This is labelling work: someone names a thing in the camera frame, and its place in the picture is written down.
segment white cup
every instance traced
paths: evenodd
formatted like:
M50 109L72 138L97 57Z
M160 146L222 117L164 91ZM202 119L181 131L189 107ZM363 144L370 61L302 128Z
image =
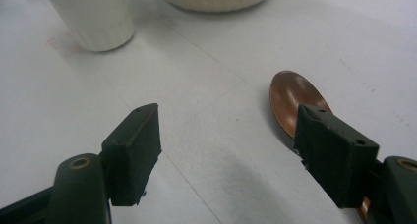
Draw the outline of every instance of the white cup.
M135 27L126 0L49 0L77 43L105 51L126 43Z

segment spoon bowl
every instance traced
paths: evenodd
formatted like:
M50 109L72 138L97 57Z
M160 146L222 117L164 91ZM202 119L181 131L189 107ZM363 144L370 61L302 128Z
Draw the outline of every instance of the spoon bowl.
M319 106L331 112L316 88L301 75L291 71L282 71L273 77L269 88L269 101L276 120L292 138L295 136L300 103Z

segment white table surface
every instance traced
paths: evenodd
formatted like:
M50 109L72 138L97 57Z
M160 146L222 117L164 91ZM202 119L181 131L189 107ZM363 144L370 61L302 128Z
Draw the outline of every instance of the white table surface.
M266 0L201 14L128 0L136 34L80 49L48 0L0 0L0 207L159 104L163 153L139 206L113 223L358 223L284 145L273 75L306 77L333 113L390 155L417 159L416 0Z

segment screw hole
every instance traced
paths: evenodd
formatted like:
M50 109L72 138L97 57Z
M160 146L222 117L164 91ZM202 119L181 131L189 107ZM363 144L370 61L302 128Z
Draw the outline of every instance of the screw hole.
M361 145L364 145L365 144L365 142L363 140L356 140L356 143L359 143Z
M406 159L398 159L396 160L396 162L401 165L401 167L417 172L417 163L413 162L413 161L409 161Z
M71 161L70 168L71 169L84 168L84 167L89 166L89 163L90 163L89 158L86 158L86 157L77 158Z

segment dark green plastic part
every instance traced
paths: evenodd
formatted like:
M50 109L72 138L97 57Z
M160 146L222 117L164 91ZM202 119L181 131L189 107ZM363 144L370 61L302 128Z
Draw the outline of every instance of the dark green plastic part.
M52 188L28 196L0 210L0 223L44 223Z
M98 155L81 154L59 165L47 212L46 224L111 223Z
M417 161L386 158L382 181L396 223L417 223Z
M157 104L133 110L103 142L100 153L112 205L139 203L160 153Z
M294 148L337 207L362 205L376 143L324 109L300 104Z

